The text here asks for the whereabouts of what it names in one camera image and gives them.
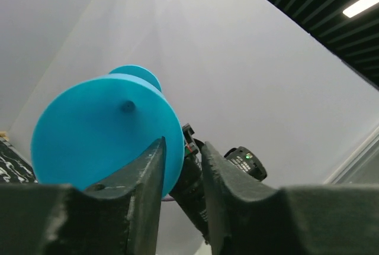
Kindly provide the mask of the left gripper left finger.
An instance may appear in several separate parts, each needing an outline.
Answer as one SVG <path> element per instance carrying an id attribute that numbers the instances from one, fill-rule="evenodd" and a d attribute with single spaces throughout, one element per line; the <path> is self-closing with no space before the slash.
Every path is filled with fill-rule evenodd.
<path id="1" fill-rule="evenodd" d="M 1 185 L 2 254 L 155 254 L 166 143 L 79 191 Z"/>

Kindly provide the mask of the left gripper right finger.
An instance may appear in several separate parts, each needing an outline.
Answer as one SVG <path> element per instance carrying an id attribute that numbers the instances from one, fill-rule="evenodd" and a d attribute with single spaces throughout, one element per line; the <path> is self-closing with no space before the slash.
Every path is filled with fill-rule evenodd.
<path id="1" fill-rule="evenodd" d="M 203 149 L 213 254 L 378 253 L 377 185 L 274 189 Z"/>

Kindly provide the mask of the blue wine glass front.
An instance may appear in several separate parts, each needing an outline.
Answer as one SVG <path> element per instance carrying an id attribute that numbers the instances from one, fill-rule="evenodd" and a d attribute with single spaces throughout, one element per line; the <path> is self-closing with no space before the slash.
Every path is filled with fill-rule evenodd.
<path id="1" fill-rule="evenodd" d="M 162 195 L 167 195 L 184 162 L 181 123 L 158 78 L 129 64 L 55 97 L 34 128 L 31 161 L 39 183 L 83 190 L 131 163 L 159 138 L 166 142 Z"/>

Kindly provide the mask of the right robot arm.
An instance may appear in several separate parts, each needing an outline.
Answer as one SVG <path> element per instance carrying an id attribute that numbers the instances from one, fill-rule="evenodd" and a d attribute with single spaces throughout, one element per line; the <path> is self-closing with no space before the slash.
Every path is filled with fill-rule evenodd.
<path id="1" fill-rule="evenodd" d="M 194 137 L 190 124 L 182 127 L 184 136 L 184 162 L 177 183 L 169 196 L 180 206 L 185 215 L 201 233 L 206 244 L 210 243 L 207 212 L 207 186 L 210 172 L 205 163 L 204 142 Z M 261 161 L 244 146 L 231 148 L 221 157 L 241 172 L 257 181 L 263 181 L 268 174 Z"/>

